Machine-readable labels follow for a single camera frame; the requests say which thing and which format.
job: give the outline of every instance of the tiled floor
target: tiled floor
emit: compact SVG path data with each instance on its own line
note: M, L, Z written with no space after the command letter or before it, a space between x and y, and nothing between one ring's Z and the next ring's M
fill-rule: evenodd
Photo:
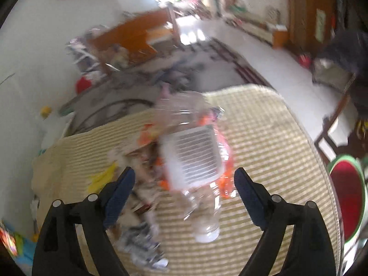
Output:
M285 50L273 50L270 45L226 25L222 20L201 21L194 17L178 20L182 41L195 42L215 37L240 53L285 98L286 103L314 140L322 129L322 119L330 115L341 94L331 88L312 84L311 73L302 68ZM357 112L349 105L339 117L331 137L337 144L347 142ZM322 148L333 158L332 151Z

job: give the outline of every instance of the bright light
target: bright light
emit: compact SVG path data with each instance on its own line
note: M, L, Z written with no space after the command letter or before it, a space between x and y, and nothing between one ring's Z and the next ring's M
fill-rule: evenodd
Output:
M215 197L215 210L219 209L221 207L220 204L220 196Z
M189 32L188 36L189 36L190 43L196 43L197 42L197 36L193 31Z
M204 41L206 40L206 37L205 35L203 34L203 31L201 29L198 29L197 30L197 34L198 34L198 39L201 40L201 41Z
M190 44L190 40L187 34L181 34L180 35L180 41L183 45L187 46Z
M179 27L184 27L184 26L191 26L196 21L197 19L194 16L188 15L188 16L183 16L183 17L178 18L176 20L176 23L178 24Z

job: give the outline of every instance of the woven mat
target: woven mat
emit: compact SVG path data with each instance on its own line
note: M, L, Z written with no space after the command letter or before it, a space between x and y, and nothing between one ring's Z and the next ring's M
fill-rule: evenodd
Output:
M235 167L244 167L270 194L277 193L288 202L305 204L314 200L317 203L338 268L342 242L329 176L311 140L283 99L271 89L256 85L232 87L205 96L213 105L225 109L226 119L219 123L219 128L234 151ZM151 110L147 110L65 138L37 158L32 185L40 195L39 225L53 200L60 198L69 203L84 199L88 176L107 167L107 151L139 130L151 116ZM262 235L238 197L223 201L221 233L209 244L194 241L190 226L180 219L168 193L159 204L157 217L161 246L169 259L170 271L164 275L238 275ZM280 271L291 235L290 226L270 275ZM129 273L139 271L130 262L129 255L118 255ZM95 274L90 255L86 254L85 259ZM140 272L142 275L163 274Z

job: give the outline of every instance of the rug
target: rug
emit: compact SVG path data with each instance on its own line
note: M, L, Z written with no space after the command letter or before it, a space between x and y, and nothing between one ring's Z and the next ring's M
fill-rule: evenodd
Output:
M271 87L246 59L218 40L180 48L164 41L154 48L154 59L113 73L60 109L62 114L76 112L71 135L152 107L164 83L172 92L212 92L243 84Z

